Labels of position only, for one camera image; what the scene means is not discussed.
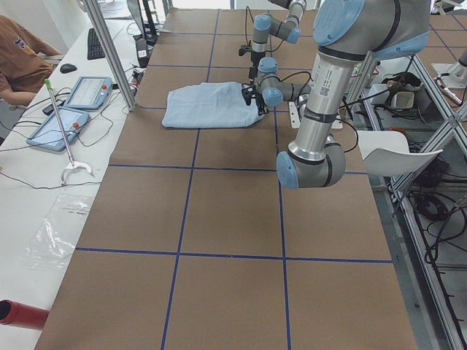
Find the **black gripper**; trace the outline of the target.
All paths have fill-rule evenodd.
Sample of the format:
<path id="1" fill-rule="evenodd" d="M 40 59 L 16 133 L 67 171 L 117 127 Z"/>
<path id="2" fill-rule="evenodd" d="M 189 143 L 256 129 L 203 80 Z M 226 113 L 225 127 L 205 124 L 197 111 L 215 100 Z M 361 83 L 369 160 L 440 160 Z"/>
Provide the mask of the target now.
<path id="1" fill-rule="evenodd" d="M 260 93 L 255 93 L 255 103 L 259 113 L 266 113 L 266 104 L 263 100 L 263 96 Z"/>
<path id="2" fill-rule="evenodd" d="M 260 60 L 263 58 L 263 52 L 252 51 L 250 53 L 250 60 L 252 66 L 249 68 L 249 79 L 256 78 L 256 68 L 258 67 Z"/>

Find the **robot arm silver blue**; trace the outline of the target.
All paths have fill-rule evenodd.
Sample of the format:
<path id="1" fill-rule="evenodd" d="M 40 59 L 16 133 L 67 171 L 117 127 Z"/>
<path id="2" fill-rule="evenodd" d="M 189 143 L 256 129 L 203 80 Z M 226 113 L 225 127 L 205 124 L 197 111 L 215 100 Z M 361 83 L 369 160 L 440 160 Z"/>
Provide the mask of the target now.
<path id="1" fill-rule="evenodd" d="M 270 1 L 270 3 L 287 9 L 288 15 L 283 21 L 266 13 L 255 16 L 253 21 L 252 41 L 245 47 L 247 51 L 251 52 L 250 60 L 252 66 L 249 70 L 249 80 L 251 84 L 258 76 L 260 60 L 266 57 L 266 46 L 270 36 L 295 44 L 301 35 L 300 21 L 306 10 L 307 1 L 287 0 Z"/>
<path id="2" fill-rule="evenodd" d="M 314 22 L 317 59 L 311 87 L 285 83 L 276 75 L 277 62 L 267 58 L 266 42 L 275 36 L 295 43 L 305 1 L 278 1 L 288 9 L 283 22 L 268 14 L 254 20 L 250 78 L 265 105 L 279 106 L 302 93 L 301 124 L 287 151 L 277 156 L 277 176 L 288 188 L 327 187 L 344 174 L 341 145 L 330 135 L 355 65 L 372 53 L 379 61 L 420 52 L 428 42 L 429 1 L 326 1 Z"/>

